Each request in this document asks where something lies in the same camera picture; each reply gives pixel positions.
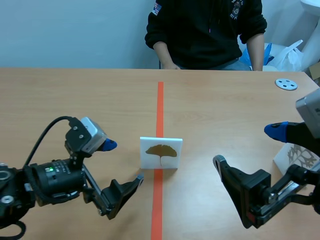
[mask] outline ginkgo leaf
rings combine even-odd
[[[162,166],[162,163],[161,163],[162,157],[168,156],[168,157],[174,158],[177,156],[177,152],[172,147],[168,145],[161,145],[161,144],[150,147],[147,151],[145,151],[145,153],[159,156],[161,166]]]

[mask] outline robotic arm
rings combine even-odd
[[[320,157],[320,88],[296,102],[302,123],[270,124],[264,132],[283,143],[309,149]],[[217,155],[213,164],[228,191],[243,226],[259,228],[289,203],[312,205],[320,214],[320,164],[312,170],[293,164],[286,174],[271,186],[271,175],[260,169],[249,175],[230,167],[226,159]],[[305,185],[314,185],[309,196],[297,194]]]
[[[70,157],[64,160],[29,165],[42,139],[57,122],[68,120],[70,130],[65,135],[64,146]],[[143,175],[134,181],[119,184],[113,179],[109,187],[100,190],[93,176],[83,164],[96,151],[111,151],[117,143],[107,138],[104,131],[88,117],[78,120],[62,116],[55,119],[44,130],[22,169],[0,164],[0,229],[12,224],[21,228],[17,236],[1,239],[20,239],[26,226],[19,221],[37,201],[40,207],[47,204],[62,204],[83,193],[84,202],[93,202],[101,216],[116,217],[123,205],[136,192]]]

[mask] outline blue gripper fingertip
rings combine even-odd
[[[270,138],[286,143],[287,142],[287,126],[288,126],[287,121],[284,121],[282,123],[269,124],[265,126],[264,132]]]
[[[115,149],[117,146],[118,146],[118,144],[115,141],[107,138],[104,142],[104,145],[103,145],[103,151],[104,152],[111,151],[111,150]]]

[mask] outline white card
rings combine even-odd
[[[292,164],[297,164],[306,169],[312,169],[320,160],[319,157],[310,150],[296,144],[286,143],[274,157],[274,162],[280,172],[285,175],[287,169]]]
[[[183,140],[181,138],[140,137],[142,169],[177,169]]]

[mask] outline wooden table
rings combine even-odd
[[[282,90],[277,78],[299,87]],[[283,144],[268,138],[264,127],[301,121],[295,102],[317,88],[304,73],[0,68],[1,161],[21,168],[51,120],[89,116],[118,142],[117,149],[85,160],[99,186],[133,180],[140,168],[139,137],[156,135],[159,81],[164,81],[164,136],[183,138],[179,169],[163,172],[163,240],[319,238],[319,216],[294,203],[261,228],[245,229],[212,164],[213,156],[222,154],[233,167],[247,173],[264,169],[277,181],[273,157]],[[66,122],[55,126],[33,163],[68,157],[68,129]],[[82,197],[36,206],[22,218],[23,239],[150,240],[154,172],[144,174],[143,185],[115,219],[99,216]],[[16,232],[12,226],[0,235]]]

